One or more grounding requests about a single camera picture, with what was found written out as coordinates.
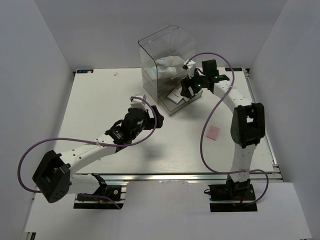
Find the white square pad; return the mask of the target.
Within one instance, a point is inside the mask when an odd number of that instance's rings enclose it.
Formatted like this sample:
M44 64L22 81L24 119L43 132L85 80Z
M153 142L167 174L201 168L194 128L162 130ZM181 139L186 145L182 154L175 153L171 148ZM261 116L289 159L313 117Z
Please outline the white square pad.
M176 105L178 105L182 100L184 100L182 98L182 96L180 95L180 91L178 89L173 90L168 96L167 98L172 101L173 103L175 103Z

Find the clear acrylic organizer with drawers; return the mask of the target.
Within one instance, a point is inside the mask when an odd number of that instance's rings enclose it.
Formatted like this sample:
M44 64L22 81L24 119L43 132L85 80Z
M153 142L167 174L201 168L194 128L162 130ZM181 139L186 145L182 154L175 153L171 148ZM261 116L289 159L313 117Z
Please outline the clear acrylic organizer with drawers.
M138 40L142 86L172 116L202 96L181 96L184 63L195 54L196 42L177 25L169 25Z

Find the pink makeup packet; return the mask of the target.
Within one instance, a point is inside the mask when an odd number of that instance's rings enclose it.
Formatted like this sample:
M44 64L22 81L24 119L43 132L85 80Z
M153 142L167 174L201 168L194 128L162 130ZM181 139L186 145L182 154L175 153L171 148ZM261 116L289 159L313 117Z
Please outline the pink makeup packet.
M206 133L206 137L213 141L216 141L220 133L220 128L211 125Z

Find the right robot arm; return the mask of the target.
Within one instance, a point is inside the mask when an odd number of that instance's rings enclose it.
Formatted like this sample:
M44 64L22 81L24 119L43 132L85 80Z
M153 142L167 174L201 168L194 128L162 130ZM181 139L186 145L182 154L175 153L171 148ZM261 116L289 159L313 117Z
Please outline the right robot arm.
M247 183L250 178L253 153L266 133L264 106L252 103L234 88L233 79L219 74L214 59L203 61L202 70L192 60L186 60L182 68L188 72L188 76L180 81L182 97L190 100L202 89L207 89L232 113L230 135L234 142L234 155L227 175L233 182L225 187L225 192L236 200L244 193L242 183Z

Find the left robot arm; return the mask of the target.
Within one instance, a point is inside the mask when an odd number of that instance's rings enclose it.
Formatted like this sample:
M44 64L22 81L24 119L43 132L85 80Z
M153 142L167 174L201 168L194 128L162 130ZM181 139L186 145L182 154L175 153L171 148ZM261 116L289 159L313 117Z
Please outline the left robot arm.
M150 117L146 109L129 108L124 119L115 122L94 144L84 144L62 153L54 150L45 153L32 179L46 200L55 203L68 194L90 195L96 200L107 196L107 183L99 174L77 172L97 160L120 152L143 130L160 129L164 117L155 105L151 108L155 117Z

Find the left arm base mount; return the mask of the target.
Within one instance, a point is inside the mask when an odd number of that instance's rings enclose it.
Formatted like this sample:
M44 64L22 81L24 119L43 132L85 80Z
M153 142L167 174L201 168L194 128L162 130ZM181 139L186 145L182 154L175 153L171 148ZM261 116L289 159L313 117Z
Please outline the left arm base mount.
M74 174L69 194L75 194L74 209L120 210L124 205L125 187L106 182L99 174Z

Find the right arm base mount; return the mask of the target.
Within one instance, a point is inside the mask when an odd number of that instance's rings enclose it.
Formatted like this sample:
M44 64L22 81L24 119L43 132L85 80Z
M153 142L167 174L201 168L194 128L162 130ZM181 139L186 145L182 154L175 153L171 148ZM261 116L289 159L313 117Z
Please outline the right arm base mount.
M224 184L211 184L203 191L209 196L211 213L257 212L255 191L251 181L233 182L231 178Z

